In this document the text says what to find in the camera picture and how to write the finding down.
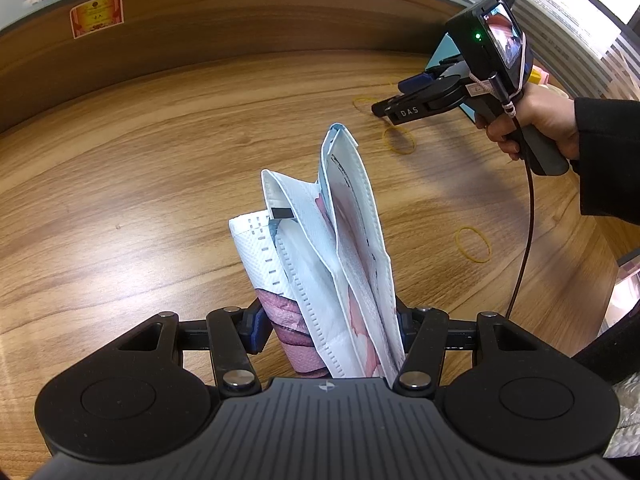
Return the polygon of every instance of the red and yellow sticker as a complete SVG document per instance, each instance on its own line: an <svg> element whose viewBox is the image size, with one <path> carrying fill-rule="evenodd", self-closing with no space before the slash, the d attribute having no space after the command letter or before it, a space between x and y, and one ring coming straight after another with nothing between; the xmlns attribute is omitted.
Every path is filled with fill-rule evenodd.
<svg viewBox="0 0 640 480"><path fill-rule="evenodd" d="M89 0L69 11L74 39L124 23L122 0Z"/></svg>

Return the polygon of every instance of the white label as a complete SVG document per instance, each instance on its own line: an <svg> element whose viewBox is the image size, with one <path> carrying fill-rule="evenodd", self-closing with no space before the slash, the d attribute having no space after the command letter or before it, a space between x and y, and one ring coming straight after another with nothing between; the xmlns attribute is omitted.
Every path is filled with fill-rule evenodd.
<svg viewBox="0 0 640 480"><path fill-rule="evenodd" d="M489 83L489 80L484 80L482 83L487 85L489 88L491 88L491 83ZM465 85L465 86L466 86L466 90L469 92L469 95L471 97L475 97L477 95L490 94L491 93L489 90L487 90L480 83L471 83L471 84L468 84L468 85Z"/></svg>

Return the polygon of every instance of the display screen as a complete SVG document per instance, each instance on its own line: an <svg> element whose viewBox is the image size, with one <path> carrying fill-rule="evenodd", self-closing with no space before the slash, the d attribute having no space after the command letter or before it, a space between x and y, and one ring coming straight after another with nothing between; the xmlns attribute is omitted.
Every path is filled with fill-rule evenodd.
<svg viewBox="0 0 640 480"><path fill-rule="evenodd" d="M507 68L511 68L516 62L522 49L522 38L513 26L507 9L503 4L498 4L483 16L489 29L489 34L495 47Z"/></svg>

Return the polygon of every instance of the device handle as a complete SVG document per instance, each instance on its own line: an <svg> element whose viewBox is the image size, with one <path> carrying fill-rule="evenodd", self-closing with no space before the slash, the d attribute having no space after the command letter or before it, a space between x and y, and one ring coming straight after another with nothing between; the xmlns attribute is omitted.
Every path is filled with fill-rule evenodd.
<svg viewBox="0 0 640 480"><path fill-rule="evenodd" d="M489 122L503 113L498 99L490 94L469 97L465 105ZM556 143L541 134L533 124L523 126L522 135L513 132L507 138L519 143L521 152L528 150L531 171L536 175L558 176L569 170L569 162L562 156Z"/></svg>

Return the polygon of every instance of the teal object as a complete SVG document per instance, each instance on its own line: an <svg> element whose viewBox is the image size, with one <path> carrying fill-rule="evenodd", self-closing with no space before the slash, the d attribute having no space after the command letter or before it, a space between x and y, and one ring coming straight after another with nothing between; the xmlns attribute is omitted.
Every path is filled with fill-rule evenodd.
<svg viewBox="0 0 640 480"><path fill-rule="evenodd" d="M460 51L456 47L456 44L453 43L453 40L449 37L449 35L445 34L436 51L433 53L433 56L431 56L431 59L427 63L426 68L437 65L446 57L455 56L456 54L460 54ZM476 121L476 114L471 108L469 108L467 105L460 105L460 108L462 108L462 111L468 115L469 119L471 119L473 122Z"/></svg>

